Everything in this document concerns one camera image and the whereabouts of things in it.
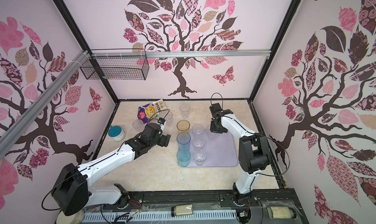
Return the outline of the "lilac plastic tray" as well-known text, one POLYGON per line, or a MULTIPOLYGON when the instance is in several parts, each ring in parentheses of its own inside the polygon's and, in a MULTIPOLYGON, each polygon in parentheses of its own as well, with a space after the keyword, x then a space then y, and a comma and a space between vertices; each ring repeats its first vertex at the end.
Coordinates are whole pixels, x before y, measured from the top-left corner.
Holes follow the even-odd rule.
POLYGON ((194 139, 192 130, 188 132, 191 136, 190 153, 191 160, 187 167, 183 168, 195 168, 195 167, 236 167, 238 165, 238 155, 236 151, 235 142, 233 136, 229 133, 218 134, 216 141, 209 141, 207 139, 206 129, 204 131, 203 138, 206 140, 206 145, 203 150, 207 153, 207 160, 202 166, 197 166, 193 160, 194 151, 197 148, 193 147, 192 141, 194 139))

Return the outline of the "blue tall glass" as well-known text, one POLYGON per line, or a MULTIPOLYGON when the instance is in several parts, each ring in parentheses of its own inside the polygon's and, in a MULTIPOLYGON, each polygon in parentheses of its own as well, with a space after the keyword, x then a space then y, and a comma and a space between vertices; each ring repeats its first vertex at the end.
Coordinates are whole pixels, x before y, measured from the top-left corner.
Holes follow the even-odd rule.
POLYGON ((179 150, 189 150, 191 144, 191 136, 187 132, 179 133, 177 136, 179 150))

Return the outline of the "yellow tall glass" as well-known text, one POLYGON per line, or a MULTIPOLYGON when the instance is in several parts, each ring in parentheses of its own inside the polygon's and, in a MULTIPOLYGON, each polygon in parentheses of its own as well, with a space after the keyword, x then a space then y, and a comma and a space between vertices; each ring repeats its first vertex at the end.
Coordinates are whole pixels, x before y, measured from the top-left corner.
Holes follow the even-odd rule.
POLYGON ((189 121, 187 121, 187 120, 180 120, 176 124, 176 127, 177 127, 177 130, 178 130, 178 133, 188 133, 191 125, 190 125, 189 121))

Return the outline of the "clear glass back row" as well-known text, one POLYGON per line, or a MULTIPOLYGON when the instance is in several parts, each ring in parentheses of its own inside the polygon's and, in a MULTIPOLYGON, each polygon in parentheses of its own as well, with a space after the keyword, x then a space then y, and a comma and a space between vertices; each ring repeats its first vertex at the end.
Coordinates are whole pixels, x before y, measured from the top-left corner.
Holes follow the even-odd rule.
POLYGON ((189 104, 182 104, 180 107, 179 107, 180 111, 181 111, 181 115, 183 118, 188 118, 190 117, 190 114, 191 114, 191 106, 189 104))

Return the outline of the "teal frosted glass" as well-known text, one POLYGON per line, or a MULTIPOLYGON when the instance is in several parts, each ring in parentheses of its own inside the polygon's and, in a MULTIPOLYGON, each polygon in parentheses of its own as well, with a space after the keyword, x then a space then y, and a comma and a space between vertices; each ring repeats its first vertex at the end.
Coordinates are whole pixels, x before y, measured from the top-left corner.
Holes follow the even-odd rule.
POLYGON ((180 167, 187 167, 190 164, 191 153, 188 149, 181 149, 177 153, 178 165, 180 167))

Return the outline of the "clear ribbed glass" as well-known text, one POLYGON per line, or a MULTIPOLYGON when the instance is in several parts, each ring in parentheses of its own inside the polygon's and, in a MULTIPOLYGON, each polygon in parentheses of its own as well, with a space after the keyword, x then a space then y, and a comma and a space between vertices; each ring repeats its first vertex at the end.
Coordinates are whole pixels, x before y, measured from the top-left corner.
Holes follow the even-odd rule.
POLYGON ((203 149, 197 149, 194 151, 193 160, 197 166, 202 166, 207 160, 207 153, 203 149))
POLYGON ((202 149, 206 145, 206 140, 202 137, 195 137, 192 141, 193 147, 197 149, 202 149))

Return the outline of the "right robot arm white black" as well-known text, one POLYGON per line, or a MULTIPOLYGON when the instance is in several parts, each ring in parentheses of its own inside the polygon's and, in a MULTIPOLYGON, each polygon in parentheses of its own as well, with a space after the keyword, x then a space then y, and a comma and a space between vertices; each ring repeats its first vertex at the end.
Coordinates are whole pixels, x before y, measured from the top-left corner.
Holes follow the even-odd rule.
POLYGON ((212 133, 231 133, 239 139, 239 164, 242 172, 233 185, 232 195, 235 204, 245 204, 253 197, 252 190, 257 177, 268 176, 262 171, 272 162, 268 143, 272 138, 249 129, 231 110, 223 109, 219 103, 211 104, 210 112, 212 133))

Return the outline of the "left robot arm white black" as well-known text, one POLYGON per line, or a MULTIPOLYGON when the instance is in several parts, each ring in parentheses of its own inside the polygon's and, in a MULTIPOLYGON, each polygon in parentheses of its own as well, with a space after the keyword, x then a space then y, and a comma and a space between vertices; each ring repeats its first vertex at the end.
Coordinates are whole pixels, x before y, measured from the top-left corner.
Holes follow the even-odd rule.
POLYGON ((63 167, 50 192, 60 210, 66 216, 71 216, 93 205, 126 208, 130 197, 123 186, 116 183, 108 187, 95 187, 94 184, 121 165, 148 153, 154 146, 168 146, 171 136, 163 134, 164 124, 165 120, 159 118, 156 123, 148 123, 143 132, 123 142, 114 151, 79 166, 70 163, 63 167))

